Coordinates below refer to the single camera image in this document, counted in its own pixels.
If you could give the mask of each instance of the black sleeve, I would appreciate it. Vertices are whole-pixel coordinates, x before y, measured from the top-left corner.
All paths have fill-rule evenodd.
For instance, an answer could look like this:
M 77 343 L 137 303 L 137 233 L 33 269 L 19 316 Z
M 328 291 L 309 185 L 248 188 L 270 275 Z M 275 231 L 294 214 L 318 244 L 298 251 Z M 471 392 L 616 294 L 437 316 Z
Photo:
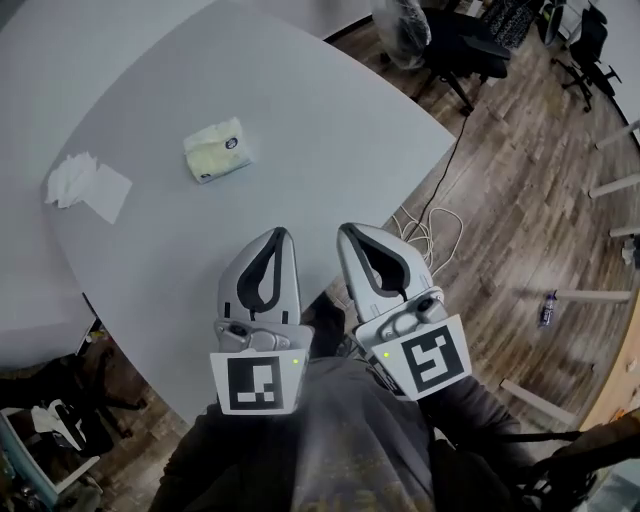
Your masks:
M 258 442 L 267 421 L 225 416 L 210 405 L 169 459 L 149 512 L 184 510 Z
M 466 377 L 418 402 L 425 419 L 454 444 L 481 455 L 505 480 L 535 459 L 522 443 L 495 440 L 498 434 L 519 434 L 520 422 L 484 386 Z

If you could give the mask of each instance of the tissue pack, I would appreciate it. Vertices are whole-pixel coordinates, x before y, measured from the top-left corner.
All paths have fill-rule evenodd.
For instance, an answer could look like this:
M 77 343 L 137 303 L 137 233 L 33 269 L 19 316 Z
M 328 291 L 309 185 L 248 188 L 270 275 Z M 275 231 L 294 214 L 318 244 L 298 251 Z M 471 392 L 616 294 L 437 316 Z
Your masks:
M 200 130 L 184 139 L 187 165 L 199 183 L 229 174 L 251 163 L 237 118 Z

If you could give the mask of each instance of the plastic bag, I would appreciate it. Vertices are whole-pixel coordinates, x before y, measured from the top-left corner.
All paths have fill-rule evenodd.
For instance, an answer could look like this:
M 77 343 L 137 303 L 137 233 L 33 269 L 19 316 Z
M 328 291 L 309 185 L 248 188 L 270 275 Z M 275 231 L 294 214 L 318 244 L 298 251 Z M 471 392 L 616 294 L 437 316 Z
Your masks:
M 371 11 L 391 60 L 401 69 L 421 67 L 431 30 L 418 0 L 371 0 Z

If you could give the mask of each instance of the plastic bottle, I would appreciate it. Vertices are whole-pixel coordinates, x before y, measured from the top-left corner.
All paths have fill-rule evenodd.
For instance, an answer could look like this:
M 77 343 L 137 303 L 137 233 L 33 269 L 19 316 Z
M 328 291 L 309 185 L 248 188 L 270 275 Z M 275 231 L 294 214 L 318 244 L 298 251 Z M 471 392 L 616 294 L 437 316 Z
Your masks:
M 556 296 L 553 293 L 547 295 L 547 300 L 544 301 L 542 306 L 542 312 L 540 313 L 540 327 L 549 327 L 553 320 L 553 309 L 555 307 Z

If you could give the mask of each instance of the white desk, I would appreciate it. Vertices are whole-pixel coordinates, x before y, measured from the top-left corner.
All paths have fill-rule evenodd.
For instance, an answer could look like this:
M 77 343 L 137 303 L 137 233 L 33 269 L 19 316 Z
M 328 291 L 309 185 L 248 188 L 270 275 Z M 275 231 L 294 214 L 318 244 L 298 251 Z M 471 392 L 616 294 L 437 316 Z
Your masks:
M 257 162 L 199 185 L 182 140 L 232 116 Z M 339 272 L 338 226 L 383 224 L 453 140 L 348 56 L 220 0 L 129 68 L 54 163 L 89 151 L 129 177 L 116 224 L 84 203 L 45 208 L 109 332 L 193 421 L 215 400 L 217 284 L 237 252 L 267 229 L 289 229 L 307 306 Z

